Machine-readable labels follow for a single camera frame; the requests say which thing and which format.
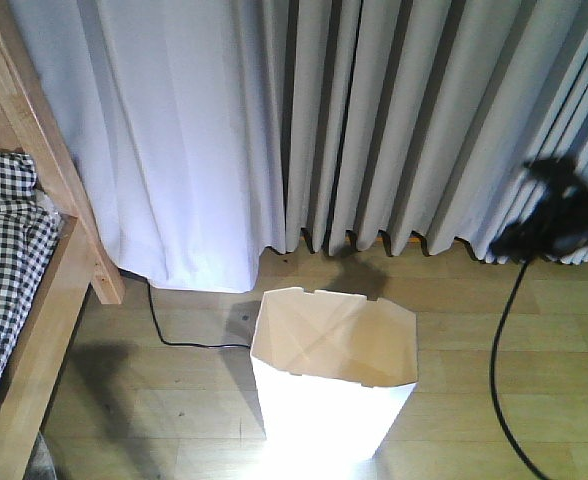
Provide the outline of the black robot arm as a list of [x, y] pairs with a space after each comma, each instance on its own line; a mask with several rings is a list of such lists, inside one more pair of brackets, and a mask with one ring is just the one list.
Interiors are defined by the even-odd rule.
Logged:
[[525, 220], [509, 224], [490, 243], [490, 252], [529, 261], [536, 256], [560, 259], [583, 247], [588, 247], [588, 194], [548, 194]]

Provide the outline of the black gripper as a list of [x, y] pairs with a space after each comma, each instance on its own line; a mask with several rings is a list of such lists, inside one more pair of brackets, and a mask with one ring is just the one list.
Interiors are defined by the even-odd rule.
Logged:
[[573, 253], [574, 246], [566, 235], [555, 230], [572, 204], [568, 199], [540, 200], [526, 219], [507, 225], [490, 243], [491, 254], [523, 262], [537, 255], [564, 257]]

